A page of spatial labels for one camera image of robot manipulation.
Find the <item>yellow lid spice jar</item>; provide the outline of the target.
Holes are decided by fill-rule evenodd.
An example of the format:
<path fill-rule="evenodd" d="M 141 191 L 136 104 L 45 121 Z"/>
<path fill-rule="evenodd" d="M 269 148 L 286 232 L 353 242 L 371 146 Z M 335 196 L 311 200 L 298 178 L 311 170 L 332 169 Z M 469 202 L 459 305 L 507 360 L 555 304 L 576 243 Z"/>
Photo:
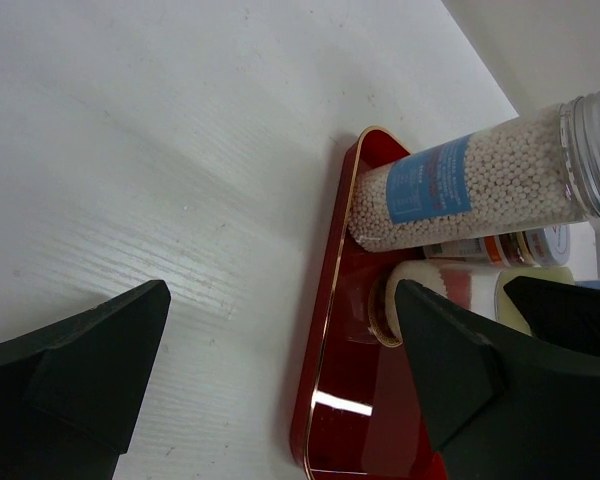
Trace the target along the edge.
<path fill-rule="evenodd" d="M 529 323 L 504 292 L 504 285 L 518 277 L 567 285 L 575 283 L 567 267 L 503 269 L 440 261 L 405 261 L 391 271 L 386 282 L 386 324 L 391 334 L 401 340 L 395 293 L 401 280 L 413 280 L 465 309 L 531 336 Z"/>

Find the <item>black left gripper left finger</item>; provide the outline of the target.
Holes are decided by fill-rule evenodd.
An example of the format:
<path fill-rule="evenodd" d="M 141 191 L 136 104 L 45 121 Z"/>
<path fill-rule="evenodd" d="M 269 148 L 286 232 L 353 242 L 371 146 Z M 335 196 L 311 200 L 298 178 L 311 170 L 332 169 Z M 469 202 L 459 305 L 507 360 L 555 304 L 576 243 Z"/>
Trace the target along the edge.
<path fill-rule="evenodd" d="M 110 479 L 127 453 L 171 301 L 151 280 L 0 343 L 0 479 Z"/>

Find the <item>brown spice jar white lid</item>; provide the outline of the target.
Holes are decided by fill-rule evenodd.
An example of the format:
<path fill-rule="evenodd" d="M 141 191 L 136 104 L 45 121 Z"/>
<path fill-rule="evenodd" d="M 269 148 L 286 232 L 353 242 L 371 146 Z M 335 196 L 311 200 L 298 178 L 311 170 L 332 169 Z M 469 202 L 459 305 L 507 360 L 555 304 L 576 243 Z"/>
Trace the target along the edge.
<path fill-rule="evenodd" d="M 570 258 L 568 225 L 450 241 L 423 248 L 427 259 L 496 267 L 561 267 Z"/>

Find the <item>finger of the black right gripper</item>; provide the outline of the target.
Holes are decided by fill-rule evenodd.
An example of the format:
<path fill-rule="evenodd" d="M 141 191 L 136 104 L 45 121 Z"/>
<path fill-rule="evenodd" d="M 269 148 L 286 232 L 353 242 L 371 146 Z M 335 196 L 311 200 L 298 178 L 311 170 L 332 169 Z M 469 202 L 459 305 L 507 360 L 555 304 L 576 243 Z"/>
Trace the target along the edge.
<path fill-rule="evenodd" d="M 600 357 L 600 290 L 517 277 L 504 292 L 539 339 Z"/>

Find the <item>white bead bottle silver cap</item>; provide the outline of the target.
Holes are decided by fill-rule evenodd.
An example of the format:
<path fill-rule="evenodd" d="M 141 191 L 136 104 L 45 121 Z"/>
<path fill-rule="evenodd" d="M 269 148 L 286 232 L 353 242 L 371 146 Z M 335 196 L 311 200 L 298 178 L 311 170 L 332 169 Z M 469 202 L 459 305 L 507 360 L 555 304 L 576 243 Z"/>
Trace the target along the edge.
<path fill-rule="evenodd" d="M 384 252 L 591 219 L 600 219 L 600 91 L 362 174 L 348 228 Z"/>

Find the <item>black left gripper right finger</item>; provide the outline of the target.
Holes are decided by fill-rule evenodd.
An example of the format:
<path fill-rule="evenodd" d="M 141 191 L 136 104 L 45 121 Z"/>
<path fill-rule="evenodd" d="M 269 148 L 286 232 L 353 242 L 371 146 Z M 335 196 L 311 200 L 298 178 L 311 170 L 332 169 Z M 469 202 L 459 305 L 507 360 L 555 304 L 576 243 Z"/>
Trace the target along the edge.
<path fill-rule="evenodd" d="M 451 479 L 600 479 L 600 357 L 411 281 L 395 301 L 431 448 Z"/>

